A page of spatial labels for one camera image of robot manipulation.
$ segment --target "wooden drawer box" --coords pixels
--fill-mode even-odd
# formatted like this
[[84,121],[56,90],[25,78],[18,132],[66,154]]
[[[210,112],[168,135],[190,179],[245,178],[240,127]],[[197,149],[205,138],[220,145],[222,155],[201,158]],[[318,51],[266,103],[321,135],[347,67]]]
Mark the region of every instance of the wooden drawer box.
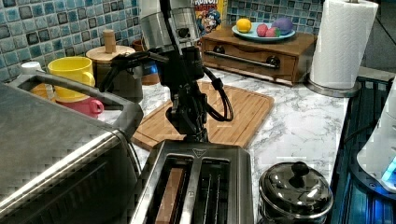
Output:
[[309,71],[315,43],[314,35],[300,33],[282,42],[251,42],[226,27],[204,35],[201,51],[205,66],[292,86]]

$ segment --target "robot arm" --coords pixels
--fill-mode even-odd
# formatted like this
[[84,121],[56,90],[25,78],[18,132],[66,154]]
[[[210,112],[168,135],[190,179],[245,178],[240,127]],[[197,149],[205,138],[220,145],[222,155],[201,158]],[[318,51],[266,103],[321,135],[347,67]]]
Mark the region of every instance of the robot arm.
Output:
[[[216,120],[231,121],[233,111],[221,80],[203,66],[200,52],[195,47],[200,36],[192,1],[140,0],[139,6],[140,25],[148,51],[120,55],[113,60],[112,67],[116,71],[154,61],[161,84],[171,92],[173,106],[166,111],[168,120],[180,134],[186,134],[185,141],[208,142],[204,127],[206,114]],[[196,80],[205,74],[220,93],[224,116],[207,104],[206,95],[199,90]],[[114,76],[111,71],[107,74],[108,80]]]

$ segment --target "stainless steel toaster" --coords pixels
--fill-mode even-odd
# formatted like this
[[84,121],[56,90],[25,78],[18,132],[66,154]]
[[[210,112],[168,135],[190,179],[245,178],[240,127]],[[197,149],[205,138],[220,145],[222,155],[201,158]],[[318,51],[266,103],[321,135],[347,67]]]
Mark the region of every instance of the stainless steel toaster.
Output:
[[129,223],[251,224],[250,169],[241,147],[165,140],[148,156]]
[[[41,82],[121,115],[109,125],[26,91]],[[141,171],[128,140],[140,105],[50,75],[0,83],[0,95],[0,223],[121,223]]]

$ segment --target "mosaic tile backsplash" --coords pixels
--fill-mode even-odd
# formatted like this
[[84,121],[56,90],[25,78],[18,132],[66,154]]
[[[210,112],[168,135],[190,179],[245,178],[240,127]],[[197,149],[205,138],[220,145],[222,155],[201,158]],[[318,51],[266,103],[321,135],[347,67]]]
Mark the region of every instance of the mosaic tile backsplash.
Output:
[[105,29],[118,45],[140,38],[137,0],[0,0],[0,81],[23,62],[45,66],[103,46]]
[[317,35],[322,10],[321,0],[231,0],[226,21],[234,24],[241,18],[249,18],[251,21],[273,22],[287,17],[293,22],[293,30]]

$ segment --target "marble countertop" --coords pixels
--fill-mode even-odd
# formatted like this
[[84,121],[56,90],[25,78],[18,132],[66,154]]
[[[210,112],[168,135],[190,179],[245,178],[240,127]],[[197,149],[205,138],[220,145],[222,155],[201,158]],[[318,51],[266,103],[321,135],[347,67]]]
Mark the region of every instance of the marble countertop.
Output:
[[[344,118],[346,98],[332,98],[309,90],[304,84],[287,87],[257,78],[210,69],[224,85],[271,96],[274,106],[246,148],[251,157],[253,206],[257,216],[259,178],[271,166],[284,161],[304,161],[330,183]],[[160,84],[143,87],[140,103],[145,116],[169,99]],[[144,166],[149,152],[134,145]]]

